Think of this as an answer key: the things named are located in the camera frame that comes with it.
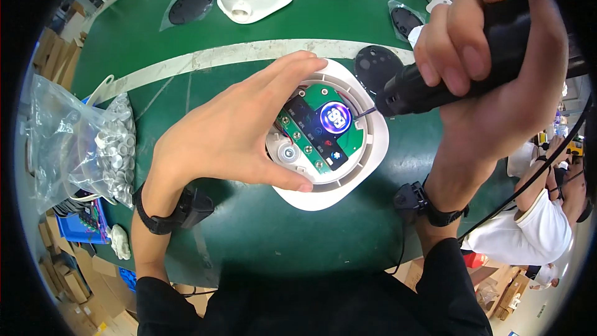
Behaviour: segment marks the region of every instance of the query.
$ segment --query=circuit board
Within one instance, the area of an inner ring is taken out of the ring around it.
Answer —
[[[356,112],[330,86],[312,85],[301,95],[284,105],[277,121],[318,173],[337,170],[363,143]]]

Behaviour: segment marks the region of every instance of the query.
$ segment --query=black rubber gasket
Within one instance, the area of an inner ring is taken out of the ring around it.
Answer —
[[[170,8],[168,20],[174,25],[193,21],[205,12],[213,0],[177,0]]]

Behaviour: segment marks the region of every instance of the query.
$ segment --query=right hand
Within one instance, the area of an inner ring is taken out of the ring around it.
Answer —
[[[454,0],[433,8],[414,47],[429,86],[443,79],[453,94],[463,96],[471,80],[489,75],[483,6],[496,1]],[[460,143],[463,159],[509,156],[553,120],[568,65],[567,32],[553,0],[528,1],[531,29],[518,77],[480,98],[440,108],[444,138]]]
[[[552,140],[549,142],[549,149],[545,153],[545,156],[547,158],[551,157],[556,152],[556,149],[558,149],[558,147],[562,143],[563,143],[563,137],[561,137],[559,135],[556,135],[555,137],[553,137]],[[553,161],[552,164],[557,165],[562,161],[566,161],[567,158],[568,158],[568,154],[566,153],[566,148],[564,148],[563,151],[558,154],[558,156],[556,157],[556,159]]]

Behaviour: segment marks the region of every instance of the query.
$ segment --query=circular display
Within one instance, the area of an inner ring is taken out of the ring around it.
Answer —
[[[324,129],[333,134],[348,130],[352,123],[350,110],[339,101],[330,101],[321,108],[319,118]]]

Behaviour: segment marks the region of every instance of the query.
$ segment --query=left hand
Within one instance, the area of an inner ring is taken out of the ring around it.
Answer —
[[[310,192],[307,178],[267,157],[265,136],[300,82],[326,65],[311,52],[294,52],[191,110],[156,143],[147,182],[178,190],[208,177]]]
[[[563,143],[563,137],[556,135],[551,139],[549,142],[549,149],[545,153],[547,158],[551,157],[555,152],[556,149]],[[568,158],[568,154],[566,153],[566,148],[563,149],[562,152],[558,154],[556,159],[553,161],[553,165],[558,165],[560,162],[565,161]]]

